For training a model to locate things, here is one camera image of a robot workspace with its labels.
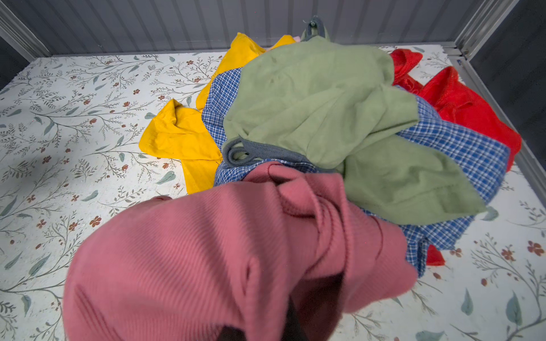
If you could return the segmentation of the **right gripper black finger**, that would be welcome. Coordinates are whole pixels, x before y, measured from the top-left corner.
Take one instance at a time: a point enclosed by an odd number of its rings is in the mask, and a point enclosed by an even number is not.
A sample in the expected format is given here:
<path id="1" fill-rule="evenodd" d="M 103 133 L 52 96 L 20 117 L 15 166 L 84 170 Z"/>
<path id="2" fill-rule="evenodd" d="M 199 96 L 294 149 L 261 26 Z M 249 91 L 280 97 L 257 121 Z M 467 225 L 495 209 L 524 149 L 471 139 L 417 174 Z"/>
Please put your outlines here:
<path id="1" fill-rule="evenodd" d="M 294 302 L 290 299 L 281 341 L 306 340 L 308 338 L 299 322 Z M 217 341 L 247 341 L 247 338 L 242 330 L 226 326 L 220 332 Z"/>

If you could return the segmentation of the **dusty pink ribbed cloth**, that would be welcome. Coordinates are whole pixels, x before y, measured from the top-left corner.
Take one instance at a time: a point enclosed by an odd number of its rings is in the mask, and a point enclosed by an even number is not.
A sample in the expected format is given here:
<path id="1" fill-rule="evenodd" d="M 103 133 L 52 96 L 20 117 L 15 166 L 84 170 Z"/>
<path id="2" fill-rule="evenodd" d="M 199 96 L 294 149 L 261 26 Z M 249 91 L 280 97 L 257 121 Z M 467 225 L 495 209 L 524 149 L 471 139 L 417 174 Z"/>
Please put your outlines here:
<path id="1" fill-rule="evenodd" d="M 294 308 L 309 340 L 344 313 L 409 291 L 401 229 L 348 201 L 334 173 L 279 163 L 244 180 L 155 197 L 89 236 L 63 295 L 69 340 L 280 340 Z"/>

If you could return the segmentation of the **grey cloth with loop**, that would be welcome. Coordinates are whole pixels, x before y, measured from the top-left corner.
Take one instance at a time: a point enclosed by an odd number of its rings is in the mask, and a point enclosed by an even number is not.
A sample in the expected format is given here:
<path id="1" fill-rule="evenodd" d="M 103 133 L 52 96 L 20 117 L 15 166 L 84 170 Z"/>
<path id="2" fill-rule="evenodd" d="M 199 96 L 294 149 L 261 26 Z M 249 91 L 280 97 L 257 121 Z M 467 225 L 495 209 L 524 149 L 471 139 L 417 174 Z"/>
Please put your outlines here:
<path id="1" fill-rule="evenodd" d="M 344 161 L 333 169 L 326 169 L 311 163 L 307 158 L 309 138 L 304 138 L 303 141 L 303 143 L 296 140 L 284 142 L 284 144 L 290 145 L 289 148 L 284 148 L 272 144 L 253 142 L 238 136 L 224 143 L 222 147 L 223 160 L 230 168 L 257 166 L 262 161 L 270 160 L 278 161 L 285 166 L 290 166 L 304 173 L 316 171 L 318 173 L 345 174 L 346 165 Z"/>

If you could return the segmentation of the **yellow cloth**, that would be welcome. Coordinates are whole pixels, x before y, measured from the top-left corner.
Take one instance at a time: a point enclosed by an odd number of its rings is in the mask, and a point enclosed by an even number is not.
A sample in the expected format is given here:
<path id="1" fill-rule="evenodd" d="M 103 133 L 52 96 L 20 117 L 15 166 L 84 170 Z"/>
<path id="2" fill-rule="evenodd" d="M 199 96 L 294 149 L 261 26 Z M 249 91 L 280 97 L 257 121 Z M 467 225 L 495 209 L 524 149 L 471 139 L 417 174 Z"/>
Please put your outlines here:
<path id="1" fill-rule="evenodd" d="M 244 67 L 269 50 L 300 42 L 300 39 L 285 35 L 273 47 L 265 49 L 245 34 L 238 33 L 211 81 L 199 93 L 196 109 L 170 100 L 145 129 L 139 141 L 140 150 L 149 156 L 179 160 L 188 194 L 212 188 L 216 170 L 223 159 L 201 115 L 214 79 L 222 73 Z"/>

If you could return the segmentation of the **green cloth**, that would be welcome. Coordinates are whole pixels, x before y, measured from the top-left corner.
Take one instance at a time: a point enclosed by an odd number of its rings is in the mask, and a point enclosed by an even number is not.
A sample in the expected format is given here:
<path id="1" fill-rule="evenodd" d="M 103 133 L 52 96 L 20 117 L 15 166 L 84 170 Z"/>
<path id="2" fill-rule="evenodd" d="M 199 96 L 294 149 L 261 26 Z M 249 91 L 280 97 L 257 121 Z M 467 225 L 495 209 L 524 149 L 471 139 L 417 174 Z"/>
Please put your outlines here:
<path id="1" fill-rule="evenodd" d="M 486 205 L 445 153 L 400 132 L 419 123 L 417 99 L 393 85 L 385 52 L 316 36 L 275 48 L 243 67 L 223 126 L 227 140 L 289 148 L 309 138 L 307 158 L 343 161 L 348 199 L 395 224 L 428 225 L 476 215 Z"/>

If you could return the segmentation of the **blue checkered cloth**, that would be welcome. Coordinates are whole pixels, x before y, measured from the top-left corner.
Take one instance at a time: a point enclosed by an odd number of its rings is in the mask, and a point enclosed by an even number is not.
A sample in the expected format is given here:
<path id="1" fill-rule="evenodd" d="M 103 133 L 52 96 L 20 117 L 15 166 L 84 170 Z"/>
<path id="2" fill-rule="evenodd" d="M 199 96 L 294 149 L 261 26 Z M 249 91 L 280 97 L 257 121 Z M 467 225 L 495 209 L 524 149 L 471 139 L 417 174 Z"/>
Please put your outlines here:
<path id="1" fill-rule="evenodd" d="M 202 114 L 223 154 L 215 184 L 243 180 L 269 161 L 339 175 L 343 194 L 364 213 L 400 226 L 406 259 L 418 274 L 425 272 L 429 247 L 451 249 L 503 181 L 506 146 L 442 120 L 401 88 L 373 80 L 354 92 L 331 93 L 328 102 L 344 118 L 355 118 L 356 128 L 337 123 L 335 131 L 350 139 L 327 137 L 334 153 L 324 156 L 318 139 L 334 118 L 311 109 L 311 95 L 267 109 L 259 91 L 254 109 L 237 107 L 236 121 L 225 122 L 240 77 L 240 69 L 217 76 Z"/>

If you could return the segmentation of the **red cloth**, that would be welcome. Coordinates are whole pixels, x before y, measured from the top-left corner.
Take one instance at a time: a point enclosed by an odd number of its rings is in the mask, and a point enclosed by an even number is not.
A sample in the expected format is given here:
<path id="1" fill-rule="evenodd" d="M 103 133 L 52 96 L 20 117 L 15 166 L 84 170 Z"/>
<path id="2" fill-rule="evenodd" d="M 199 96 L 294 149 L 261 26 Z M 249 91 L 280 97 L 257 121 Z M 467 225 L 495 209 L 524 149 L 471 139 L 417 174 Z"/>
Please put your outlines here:
<path id="1" fill-rule="evenodd" d="M 507 170 L 512 168 L 522 147 L 521 136 L 498 118 L 486 100 L 459 81 L 459 74 L 454 67 L 444 68 L 426 85 L 422 85 L 409 75 L 422 60 L 421 53 L 396 49 L 390 56 L 395 68 L 395 85 L 425 99 L 443 120 L 506 145 L 510 149 Z"/>

